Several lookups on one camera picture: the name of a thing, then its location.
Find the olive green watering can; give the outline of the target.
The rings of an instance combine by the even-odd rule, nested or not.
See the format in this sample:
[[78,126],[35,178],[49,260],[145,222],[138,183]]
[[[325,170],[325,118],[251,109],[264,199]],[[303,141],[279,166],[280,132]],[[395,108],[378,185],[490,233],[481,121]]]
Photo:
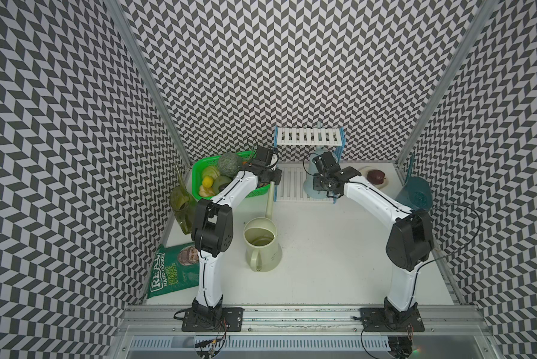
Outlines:
[[174,173],[176,175],[178,185],[171,191],[170,205],[174,212],[174,217],[180,225],[182,232],[185,235],[189,235],[192,232],[197,202],[188,192],[182,172],[178,165],[174,166]]

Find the teal watering can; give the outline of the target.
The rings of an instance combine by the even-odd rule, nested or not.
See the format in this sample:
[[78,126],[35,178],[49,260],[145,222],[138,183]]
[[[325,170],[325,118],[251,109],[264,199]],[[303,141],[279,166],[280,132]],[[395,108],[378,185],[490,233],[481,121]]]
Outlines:
[[433,207],[433,197],[429,183],[421,177],[413,176],[416,164],[415,154],[410,154],[404,185],[395,200],[411,209],[430,210]]

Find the light blue watering can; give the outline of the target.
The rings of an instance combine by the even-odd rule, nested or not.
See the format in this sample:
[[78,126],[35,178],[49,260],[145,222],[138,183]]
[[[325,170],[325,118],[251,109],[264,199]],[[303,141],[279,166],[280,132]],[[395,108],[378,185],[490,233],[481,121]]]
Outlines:
[[313,161],[325,153],[331,154],[332,158],[337,160],[333,152],[323,147],[317,147],[307,158],[307,161],[310,163],[308,169],[305,168],[306,163],[303,162],[303,169],[307,173],[307,179],[304,181],[303,188],[307,196],[315,200],[325,200],[325,198],[333,197],[330,184],[332,177],[329,174],[321,174]]

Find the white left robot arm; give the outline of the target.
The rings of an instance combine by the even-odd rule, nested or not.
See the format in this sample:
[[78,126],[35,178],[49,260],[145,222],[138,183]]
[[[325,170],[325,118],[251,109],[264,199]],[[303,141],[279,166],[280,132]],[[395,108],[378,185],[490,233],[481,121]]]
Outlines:
[[219,194],[197,203],[191,238],[199,253],[200,278],[193,312],[205,317],[221,312],[220,260],[234,237],[233,210],[252,191],[280,182],[279,159],[277,148],[258,147],[252,159],[238,167],[239,172]]

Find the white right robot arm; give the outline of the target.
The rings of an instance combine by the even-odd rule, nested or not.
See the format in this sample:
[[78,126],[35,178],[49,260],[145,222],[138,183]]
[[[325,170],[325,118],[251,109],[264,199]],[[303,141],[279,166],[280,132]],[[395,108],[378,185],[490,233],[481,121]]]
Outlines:
[[313,189],[328,197],[347,197],[374,215],[389,231],[385,251],[393,265],[390,291],[384,308],[402,315],[416,307],[419,272],[434,248],[431,217],[424,209],[411,209],[376,188],[353,167],[341,167],[334,154],[313,157]]

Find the blue and white wooden shelf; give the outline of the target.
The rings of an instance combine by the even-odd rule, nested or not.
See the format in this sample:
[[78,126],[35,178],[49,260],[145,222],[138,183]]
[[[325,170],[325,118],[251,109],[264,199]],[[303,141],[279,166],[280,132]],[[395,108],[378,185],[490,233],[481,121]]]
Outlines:
[[[276,202],[313,202],[313,203],[335,203],[333,198],[325,200],[315,200],[307,196],[304,191],[304,181],[307,173],[303,169],[309,168],[308,156],[317,147],[323,147],[333,152],[339,162],[343,156],[346,146],[346,135],[342,127],[325,128],[321,123],[316,128],[290,128],[276,127],[273,136],[274,146],[279,150],[280,160],[277,167],[282,171],[282,179],[279,185],[274,187],[274,201]],[[296,148],[301,153],[301,161],[286,161],[286,152]]]

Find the cream watering can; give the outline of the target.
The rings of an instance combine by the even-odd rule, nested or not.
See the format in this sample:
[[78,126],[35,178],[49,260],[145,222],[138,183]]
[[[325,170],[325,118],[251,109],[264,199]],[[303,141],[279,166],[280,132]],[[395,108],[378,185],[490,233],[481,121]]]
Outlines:
[[283,251],[278,242],[277,226],[272,221],[273,208],[274,200],[270,197],[265,216],[252,219],[244,227],[246,260],[254,272],[270,272],[282,260]]

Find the cream square plate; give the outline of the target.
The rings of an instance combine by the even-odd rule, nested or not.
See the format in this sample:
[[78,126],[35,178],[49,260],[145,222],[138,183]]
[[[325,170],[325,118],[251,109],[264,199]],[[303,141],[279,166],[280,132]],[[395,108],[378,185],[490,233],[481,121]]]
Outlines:
[[360,168],[359,172],[377,189],[385,188],[389,184],[389,179],[387,175],[378,168],[366,166]]

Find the dark red apple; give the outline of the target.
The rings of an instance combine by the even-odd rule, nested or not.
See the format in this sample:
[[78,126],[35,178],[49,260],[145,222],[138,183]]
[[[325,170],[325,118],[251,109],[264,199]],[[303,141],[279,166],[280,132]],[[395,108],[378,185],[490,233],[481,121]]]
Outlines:
[[367,172],[366,178],[373,185],[383,185],[386,179],[386,175],[381,170],[372,169]]

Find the yellow toy lemon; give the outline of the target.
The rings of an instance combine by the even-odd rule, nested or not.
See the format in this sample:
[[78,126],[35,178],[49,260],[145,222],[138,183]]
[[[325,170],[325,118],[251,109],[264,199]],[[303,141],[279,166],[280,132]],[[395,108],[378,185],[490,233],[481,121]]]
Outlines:
[[211,176],[204,176],[202,179],[202,186],[204,188],[211,188],[214,185],[215,179]]

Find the green plastic basket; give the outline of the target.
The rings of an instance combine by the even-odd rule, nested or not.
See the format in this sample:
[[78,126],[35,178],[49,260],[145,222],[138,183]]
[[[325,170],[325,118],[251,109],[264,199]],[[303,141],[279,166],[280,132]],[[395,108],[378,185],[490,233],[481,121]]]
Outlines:
[[196,200],[211,199],[220,192],[222,185],[232,181],[224,176],[217,166],[220,156],[212,156],[197,161],[192,169],[191,191]]

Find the green snack bag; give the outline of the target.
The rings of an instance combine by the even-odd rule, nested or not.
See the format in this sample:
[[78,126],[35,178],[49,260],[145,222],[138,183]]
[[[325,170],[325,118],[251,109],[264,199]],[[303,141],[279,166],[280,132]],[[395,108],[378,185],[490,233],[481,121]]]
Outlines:
[[193,244],[172,247],[160,245],[153,260],[147,298],[197,287],[199,261],[199,251]]

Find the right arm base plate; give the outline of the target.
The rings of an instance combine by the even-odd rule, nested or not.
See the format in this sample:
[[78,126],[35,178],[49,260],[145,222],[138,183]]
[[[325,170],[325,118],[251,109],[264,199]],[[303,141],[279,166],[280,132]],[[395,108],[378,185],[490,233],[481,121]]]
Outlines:
[[386,308],[360,308],[359,312],[365,332],[413,334],[425,332],[417,306],[402,313]]

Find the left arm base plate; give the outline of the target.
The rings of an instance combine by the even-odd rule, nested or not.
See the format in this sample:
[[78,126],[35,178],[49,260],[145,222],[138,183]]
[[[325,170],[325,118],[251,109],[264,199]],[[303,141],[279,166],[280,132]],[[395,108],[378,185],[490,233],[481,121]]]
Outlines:
[[240,332],[243,324],[244,308],[217,308],[207,314],[200,314],[189,309],[182,320],[183,332],[210,332],[220,333]]

